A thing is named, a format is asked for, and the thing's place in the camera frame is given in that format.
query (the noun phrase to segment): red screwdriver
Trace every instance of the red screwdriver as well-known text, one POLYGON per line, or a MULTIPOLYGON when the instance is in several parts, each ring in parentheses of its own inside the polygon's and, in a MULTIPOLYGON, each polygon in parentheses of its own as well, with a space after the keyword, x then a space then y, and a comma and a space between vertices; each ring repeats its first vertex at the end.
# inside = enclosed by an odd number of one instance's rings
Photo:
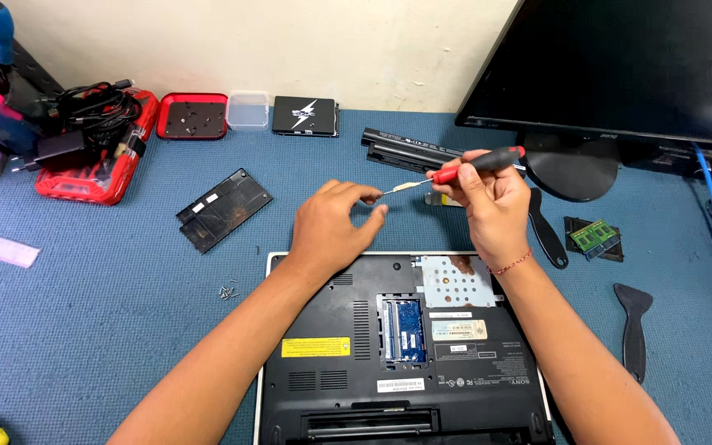
MULTIPOLYGON (((469 164, 474 166, 474 169, 477 170, 478 173, 491 172, 496 169, 503 169, 511 166, 516 159, 523 157, 525 153, 524 147, 521 146, 501 147, 471 159, 469 164)), ((457 167, 441 169, 436 173, 433 173, 433 177, 429 180, 423 180, 422 182, 407 182, 405 184, 398 185, 397 187, 392 188, 390 192, 383 193, 379 198, 385 197, 390 193, 405 190, 406 188, 412 188, 417 185, 425 184, 426 182, 433 181, 436 184, 446 184, 455 178, 457 178, 457 167)))

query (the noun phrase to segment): laptop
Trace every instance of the laptop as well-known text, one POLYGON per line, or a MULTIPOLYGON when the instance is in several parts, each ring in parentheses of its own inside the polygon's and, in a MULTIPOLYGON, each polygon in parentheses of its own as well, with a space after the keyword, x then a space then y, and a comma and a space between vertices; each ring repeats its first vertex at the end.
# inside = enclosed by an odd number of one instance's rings
MULTIPOLYGON (((266 274, 286 253, 271 253, 266 274)), ((257 379, 254 444, 554 443, 532 351, 474 252, 370 252, 257 379)))

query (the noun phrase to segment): monitor stand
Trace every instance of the monitor stand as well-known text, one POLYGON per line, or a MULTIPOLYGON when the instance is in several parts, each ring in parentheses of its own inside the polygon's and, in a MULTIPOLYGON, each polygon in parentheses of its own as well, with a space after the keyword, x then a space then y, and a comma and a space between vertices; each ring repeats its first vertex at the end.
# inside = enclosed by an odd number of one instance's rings
POLYGON ((521 133, 518 141, 526 148, 522 159, 529 177, 560 199, 576 203, 598 199, 617 179, 615 139, 521 133))

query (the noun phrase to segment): blue mat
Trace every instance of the blue mat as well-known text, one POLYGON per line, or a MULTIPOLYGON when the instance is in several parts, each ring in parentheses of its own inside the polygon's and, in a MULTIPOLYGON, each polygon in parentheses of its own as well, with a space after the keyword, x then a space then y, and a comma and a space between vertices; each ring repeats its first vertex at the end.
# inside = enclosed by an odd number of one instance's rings
MULTIPOLYGON (((34 266, 0 262, 0 422, 14 443, 101 443, 194 344, 287 250, 293 212, 330 177, 383 190, 420 176, 365 160, 365 126, 460 149, 514 142, 504 131, 455 128, 450 114, 342 112, 340 138, 232 131, 215 142, 153 136, 116 207, 39 197, 34 174, 0 180, 0 235, 42 248, 34 266), (245 168, 274 201, 202 256, 180 233, 177 211, 245 168), (241 296, 218 290, 238 280, 241 296)), ((423 191, 387 197, 372 250, 471 249, 462 209, 428 207, 423 191)), ((563 216, 605 218, 623 233, 625 262, 570 253, 540 264, 587 325, 622 357, 625 283, 655 301, 644 316, 644 387, 685 443, 712 443, 712 235, 702 184, 621 169, 608 195, 571 204, 548 195, 543 214, 564 236, 563 216)), ((363 222, 366 206, 356 207, 363 222)), ((225 436, 250 443, 255 386, 225 436)))

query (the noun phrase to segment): bracelet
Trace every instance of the bracelet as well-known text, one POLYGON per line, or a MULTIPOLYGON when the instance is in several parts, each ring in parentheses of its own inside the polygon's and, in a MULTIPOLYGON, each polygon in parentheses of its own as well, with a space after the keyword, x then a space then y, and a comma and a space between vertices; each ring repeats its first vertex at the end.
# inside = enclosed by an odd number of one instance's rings
POLYGON ((502 273, 507 272, 507 269, 509 269, 509 268, 511 268, 511 267, 513 267, 513 266, 519 265, 519 264, 521 263, 521 261, 523 261, 523 260, 529 258, 531 255, 532 255, 532 250, 529 249, 529 251, 526 253, 526 255, 524 255, 524 257, 521 258, 521 259, 519 259, 518 261, 512 263, 511 265, 507 266, 506 268, 500 268, 500 269, 488 268, 488 273, 492 273, 492 274, 494 274, 494 275, 501 275, 502 273))

